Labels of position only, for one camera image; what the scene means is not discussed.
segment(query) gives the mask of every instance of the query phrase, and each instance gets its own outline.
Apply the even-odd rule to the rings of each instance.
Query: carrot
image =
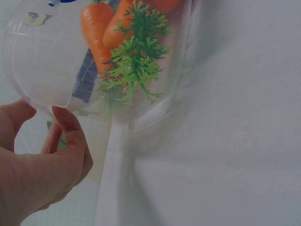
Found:
[[[162,13],[170,13],[180,3],[181,0],[153,0],[155,9]]]
[[[116,15],[113,17],[111,22],[109,23],[104,36],[103,36],[103,43],[109,49],[117,48],[123,40],[128,39],[131,37],[132,32],[129,32],[124,36],[124,33],[121,31],[116,31],[118,29],[119,24],[123,24],[125,29],[130,27],[129,19],[133,17],[131,15],[125,16],[127,10],[133,5],[133,0],[121,0],[117,7]]]
[[[104,65],[111,59],[111,54],[103,44],[103,35],[113,17],[114,13],[111,7],[103,3],[91,4],[85,7],[81,13],[82,33],[100,73],[110,67],[110,65]]]

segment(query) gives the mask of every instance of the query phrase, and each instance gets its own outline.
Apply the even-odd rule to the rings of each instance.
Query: human hand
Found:
[[[93,166],[78,120],[58,107],[53,107],[57,122],[51,126],[41,154],[15,154],[15,137],[35,113],[23,100],[0,106],[1,226],[18,226],[30,214],[61,201]],[[63,132],[67,145],[58,151]]]

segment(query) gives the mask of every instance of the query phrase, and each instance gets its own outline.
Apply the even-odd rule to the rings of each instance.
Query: printed carrot image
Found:
[[[110,68],[110,65],[104,64],[110,61],[111,54],[110,50],[103,44],[103,36],[113,17],[113,10],[104,3],[90,4],[81,13],[82,33],[91,49],[100,73]]]

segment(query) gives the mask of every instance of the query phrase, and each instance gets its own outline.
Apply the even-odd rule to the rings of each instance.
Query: green carrot greens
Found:
[[[99,90],[105,92],[109,98],[133,104],[136,92],[142,90],[151,103],[162,96],[162,93],[152,93],[146,86],[157,81],[159,73],[164,69],[155,60],[164,59],[169,53],[168,46],[161,46],[158,35],[167,36],[170,31],[167,26],[166,15],[139,3],[129,8],[126,16],[131,15],[130,27],[118,25],[118,31],[124,35],[133,35],[124,40],[119,47],[111,50],[112,60],[108,62],[113,67],[105,72]]]

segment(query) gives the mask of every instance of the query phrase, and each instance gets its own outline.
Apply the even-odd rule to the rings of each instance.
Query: transparent plastic lid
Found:
[[[87,9],[92,4],[91,0],[22,0],[5,35],[5,74],[28,103],[47,112],[51,106],[78,110],[102,99],[104,102],[116,102],[116,109],[122,109],[119,113],[126,112],[127,116],[136,118],[143,116],[177,90],[183,67],[187,64],[184,55],[191,0],[143,0],[141,8],[136,8],[135,12],[134,2],[110,0],[94,3],[93,7]],[[108,28],[101,33],[95,29],[98,25],[90,20],[95,16],[95,6],[106,3],[110,9],[95,14],[102,16],[99,20],[103,23],[112,14],[112,18],[107,19],[110,22],[106,24]],[[163,25],[156,21],[161,14],[156,18],[149,16],[155,13],[151,8],[164,13]],[[138,17],[138,13],[143,10],[147,12],[144,24],[149,19],[158,22],[158,28],[152,36],[144,39],[148,41],[144,46],[143,41],[135,39],[138,26],[130,27],[134,23],[133,18]],[[136,14],[121,21],[120,16],[125,16],[129,11]],[[124,35],[119,37],[114,36],[120,26],[132,31],[124,31]],[[142,27],[147,30],[154,26],[150,24],[149,27]],[[87,32],[92,32],[92,35],[87,36]],[[93,39],[100,35],[104,38]],[[133,49],[129,51],[126,43],[122,46],[122,41],[130,41],[131,38],[133,43],[141,44],[133,44]],[[153,44],[149,48],[150,52],[147,52],[144,47],[156,40],[158,43]],[[119,61],[116,60],[118,56],[112,53],[115,51],[116,54],[118,48],[124,50]],[[137,51],[141,53],[138,60],[133,57]],[[104,53],[108,53],[110,58],[102,59],[100,55]],[[140,68],[133,69],[137,61]],[[115,68],[109,68],[108,65],[115,65]]]

